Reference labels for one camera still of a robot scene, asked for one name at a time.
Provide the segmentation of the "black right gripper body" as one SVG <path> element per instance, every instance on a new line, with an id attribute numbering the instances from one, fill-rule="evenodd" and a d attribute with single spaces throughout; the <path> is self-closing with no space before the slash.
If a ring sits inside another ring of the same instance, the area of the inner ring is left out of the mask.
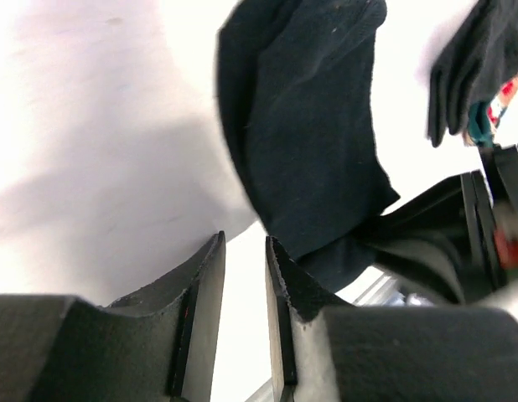
<path id="1" fill-rule="evenodd" d="M 445 178 L 359 230 L 380 268 L 433 302 L 476 302 L 518 280 L 518 147 L 479 155 L 482 169 Z"/>

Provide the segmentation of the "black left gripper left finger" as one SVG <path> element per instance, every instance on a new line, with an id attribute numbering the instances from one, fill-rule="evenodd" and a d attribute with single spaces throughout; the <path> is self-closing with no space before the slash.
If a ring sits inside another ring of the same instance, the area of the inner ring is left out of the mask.
<path id="1" fill-rule="evenodd" d="M 0 401 L 207 401 L 225 236 L 108 307 L 0 295 Z"/>

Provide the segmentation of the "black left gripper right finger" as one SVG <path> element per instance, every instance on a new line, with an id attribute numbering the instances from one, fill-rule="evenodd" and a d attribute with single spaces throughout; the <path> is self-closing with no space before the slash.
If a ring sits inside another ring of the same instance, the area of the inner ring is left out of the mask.
<path id="1" fill-rule="evenodd" d="M 354 307 L 266 240 L 276 401 L 518 401 L 518 322 L 481 307 Z"/>

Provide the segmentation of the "black sock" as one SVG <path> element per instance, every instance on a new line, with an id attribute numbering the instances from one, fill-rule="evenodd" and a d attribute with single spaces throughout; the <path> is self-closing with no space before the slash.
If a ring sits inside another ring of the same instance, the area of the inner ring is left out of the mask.
<path id="1" fill-rule="evenodd" d="M 355 235 L 399 196 L 370 111 L 382 1 L 244 1 L 218 36 L 226 144 L 270 236 L 324 288 L 375 262 Z"/>
<path id="2" fill-rule="evenodd" d="M 479 1 L 434 63 L 427 136 L 439 147 L 445 132 L 468 124 L 469 108 L 491 101 L 518 74 L 518 1 Z"/>

